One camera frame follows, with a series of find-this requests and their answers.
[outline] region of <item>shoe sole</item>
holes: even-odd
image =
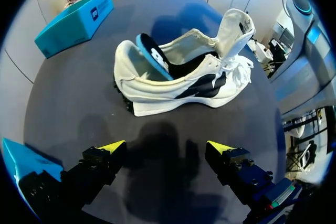
[[[167,102],[156,102],[156,103],[140,103],[140,102],[132,102],[128,100],[118,88],[116,82],[114,81],[114,88],[118,93],[122,95],[123,101],[126,104],[126,109],[131,112],[135,116],[146,116],[146,115],[155,115],[168,111],[172,111],[178,108],[185,103],[197,102],[207,105],[211,108],[218,108],[224,106],[226,103],[230,102],[236,96],[240,94],[243,90],[241,89],[235,95],[231,97],[226,97],[222,99],[212,99],[212,98],[204,98],[204,97],[185,97],[177,100],[167,101]]]
[[[114,85],[113,87],[117,90],[118,93],[121,94],[122,96],[122,100],[124,101],[125,105],[126,105],[126,109],[131,112],[132,114],[134,114],[134,107],[133,107],[133,102],[131,102],[130,100],[128,100],[120,91],[120,89],[117,86],[117,83],[115,82],[115,80],[113,80]]]

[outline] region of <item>shoe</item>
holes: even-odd
[[[188,102],[217,108],[234,99],[248,83],[253,62],[239,56],[255,33],[246,13],[230,9],[217,37],[192,29],[158,46],[146,34],[116,49],[114,87],[135,116],[171,111]]]

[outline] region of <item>shoe tongue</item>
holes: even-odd
[[[251,17],[238,9],[228,10],[220,24],[216,51],[223,58],[237,55],[256,32]]]
[[[139,34],[136,37],[136,43],[148,62],[160,72],[160,74],[166,77],[168,81],[174,80],[169,74],[171,63],[168,61],[166,55],[164,55],[158,44],[156,44],[150,36],[147,34]]]

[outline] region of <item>desk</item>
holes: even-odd
[[[45,60],[31,91],[26,144],[62,161],[126,140],[129,160],[86,212],[115,224],[241,223],[249,208],[221,186],[204,159],[207,140],[243,146],[256,164],[285,175],[285,136],[277,101],[254,62],[252,83],[233,101],[212,109],[186,104],[137,118],[113,88],[114,52],[123,40],[147,33],[158,44],[192,28],[215,37],[222,16],[203,0],[116,0],[93,38]]]

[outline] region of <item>blue box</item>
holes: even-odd
[[[39,33],[35,44],[48,59],[90,40],[112,10],[112,0],[81,0],[57,15]]]

